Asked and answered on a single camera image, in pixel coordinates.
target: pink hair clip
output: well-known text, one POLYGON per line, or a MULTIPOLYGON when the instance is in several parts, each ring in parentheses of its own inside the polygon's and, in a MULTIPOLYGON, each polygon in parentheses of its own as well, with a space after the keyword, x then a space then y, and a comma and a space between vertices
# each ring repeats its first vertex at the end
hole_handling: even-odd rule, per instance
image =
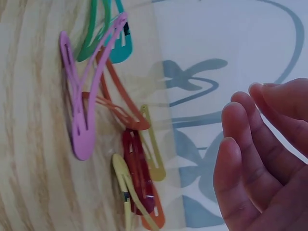
POLYGON ((60 51, 62 60, 66 70, 67 78, 72 86, 72 103, 73 103, 73 123, 72 123, 72 143, 76 157, 79 160, 88 159, 95 148, 96 141, 96 129, 95 129, 95 101, 98 93, 99 83, 101 75, 103 73, 105 63, 111 52, 111 49, 115 43, 115 40, 121 33, 125 23, 127 22, 127 13, 121 13, 114 23, 109 27, 101 42, 95 49, 91 56, 88 65, 86 66, 82 78, 78 77, 78 73, 75 66, 75 60, 73 57, 72 46, 69 37, 65 31, 60 33, 60 51), (82 86, 86 80, 87 74, 91 65, 95 59, 95 56, 102 48, 107 37, 112 33, 112 37, 109 40, 107 46, 104 48, 103 55, 99 60, 94 74, 87 113, 84 113, 82 102, 82 86))

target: light wood table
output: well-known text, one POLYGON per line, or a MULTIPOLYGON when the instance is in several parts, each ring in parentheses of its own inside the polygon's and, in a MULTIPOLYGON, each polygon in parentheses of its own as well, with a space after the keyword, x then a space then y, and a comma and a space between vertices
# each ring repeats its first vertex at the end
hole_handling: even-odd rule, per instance
MULTIPOLYGON (((162 68, 153 6, 123 2, 134 51, 115 67, 138 106, 166 104, 164 83, 157 82, 162 68)), ((98 106, 95 153, 78 161, 65 124, 59 33, 66 30, 78 46, 89 5, 89 0, 0 0, 0 230, 123 230, 123 202, 111 167, 111 155, 122 153, 123 129, 98 106)), ((85 65, 77 64, 80 73, 85 65)), ((150 110, 154 121, 170 118, 168 108, 150 110)), ((156 133, 164 161, 175 156, 173 139, 164 139, 170 129, 156 133)), ((156 185, 163 206, 178 191, 167 187, 170 181, 179 184, 178 175, 167 174, 156 185)), ((181 203, 173 207, 165 230, 183 226, 181 203)))

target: teal hair clip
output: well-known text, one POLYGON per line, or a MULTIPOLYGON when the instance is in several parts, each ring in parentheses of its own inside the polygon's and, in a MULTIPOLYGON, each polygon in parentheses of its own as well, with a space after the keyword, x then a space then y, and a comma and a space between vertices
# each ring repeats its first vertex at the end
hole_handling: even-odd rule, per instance
POLYGON ((91 1, 90 6, 90 22, 88 26, 88 32, 86 38, 82 44, 81 50, 77 56, 77 61, 82 62, 88 59, 95 51, 97 45, 99 44, 100 40, 102 39, 103 35, 106 33, 107 29, 109 28, 110 23, 113 21, 111 20, 111 2, 109 0, 102 0, 104 10, 105 10, 105 18, 104 18, 104 25, 99 30, 97 36, 95 37, 94 41, 92 41, 92 37, 95 30, 95 21, 96 21, 96 13, 97 13, 97 0, 91 1))
MULTIPOLYGON (((109 6, 111 7, 111 0, 107 0, 107 1, 108 1, 109 6)), ((115 1, 116 1, 115 3, 116 3, 119 13, 123 13, 124 7, 123 7, 121 0, 115 0, 115 1)), ((122 46, 122 34, 120 34, 120 37, 115 41, 115 48, 111 50, 111 53, 109 56, 111 62, 114 64, 121 63, 125 61, 126 59, 128 59, 128 57, 133 51, 133 44, 131 40, 128 23, 125 24, 121 33, 124 33, 125 45, 122 46)), ((108 44, 109 39, 110 37, 107 38, 105 42, 105 46, 108 44)))

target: red hair clip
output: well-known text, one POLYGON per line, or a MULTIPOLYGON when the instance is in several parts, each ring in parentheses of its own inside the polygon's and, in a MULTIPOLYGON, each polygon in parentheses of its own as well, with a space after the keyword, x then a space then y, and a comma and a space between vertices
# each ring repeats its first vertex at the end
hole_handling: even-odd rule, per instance
MULTIPOLYGON (((155 207, 153 183, 138 131, 127 128, 123 132, 122 142, 124 160, 131 174, 134 189, 145 209, 151 213, 155 207)), ((134 203, 131 203, 131 211, 142 215, 134 203)))

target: fingernail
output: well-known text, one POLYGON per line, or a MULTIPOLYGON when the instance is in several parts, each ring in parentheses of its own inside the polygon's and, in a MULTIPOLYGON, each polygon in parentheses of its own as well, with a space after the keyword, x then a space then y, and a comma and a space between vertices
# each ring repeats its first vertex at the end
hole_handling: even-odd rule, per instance
POLYGON ((254 86, 254 85, 261 85, 260 83, 252 83, 250 84, 249 88, 248 88, 248 92, 250 92, 250 89, 254 86))

